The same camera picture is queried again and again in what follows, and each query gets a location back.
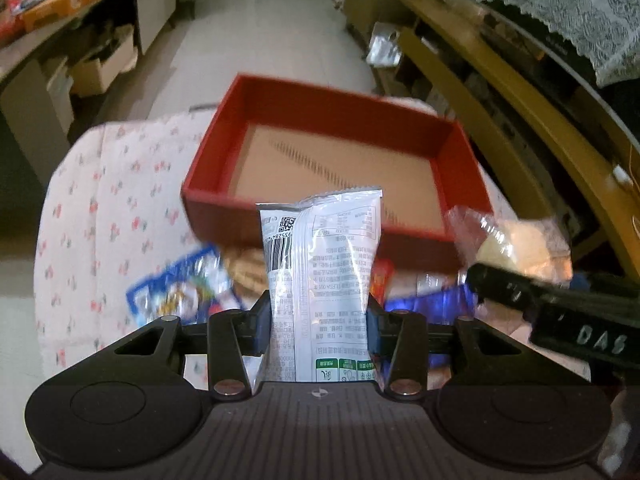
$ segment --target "screw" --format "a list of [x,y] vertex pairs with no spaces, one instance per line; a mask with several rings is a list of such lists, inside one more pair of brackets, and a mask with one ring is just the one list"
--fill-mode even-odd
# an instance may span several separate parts
[[422,390],[422,386],[418,381],[413,379],[396,379],[391,383],[389,389],[395,394],[407,396],[419,394]]
[[220,395],[231,397],[244,392],[244,383],[235,379],[222,379],[213,389]]

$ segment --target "floor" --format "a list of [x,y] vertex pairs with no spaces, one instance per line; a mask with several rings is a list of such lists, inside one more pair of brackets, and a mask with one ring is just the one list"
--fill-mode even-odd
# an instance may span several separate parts
[[[194,21],[167,27],[136,71],[120,78],[101,119],[152,119],[217,103],[238,72],[371,92],[375,82],[361,58],[331,0],[200,0]],[[43,380],[34,330],[36,232],[7,234],[14,231],[0,221],[0,448],[33,470],[39,460],[22,414]]]

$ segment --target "lace cloth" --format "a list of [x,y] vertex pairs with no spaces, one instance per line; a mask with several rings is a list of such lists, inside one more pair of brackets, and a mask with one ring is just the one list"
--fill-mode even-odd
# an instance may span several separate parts
[[638,0],[502,1],[571,41],[578,54],[591,61],[600,88],[640,77]]

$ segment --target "white plastic bag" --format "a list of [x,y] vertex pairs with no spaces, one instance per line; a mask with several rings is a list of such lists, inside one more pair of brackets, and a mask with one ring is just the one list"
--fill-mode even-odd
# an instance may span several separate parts
[[273,323],[267,380],[373,380],[365,312],[380,189],[261,204]]

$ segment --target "qr code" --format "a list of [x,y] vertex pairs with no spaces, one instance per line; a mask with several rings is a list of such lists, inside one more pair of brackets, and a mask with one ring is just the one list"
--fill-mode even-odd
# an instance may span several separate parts
[[293,227],[293,222],[296,219],[293,216],[283,216],[282,220],[280,220],[280,227],[278,229],[279,233],[283,233],[284,231],[291,231]]

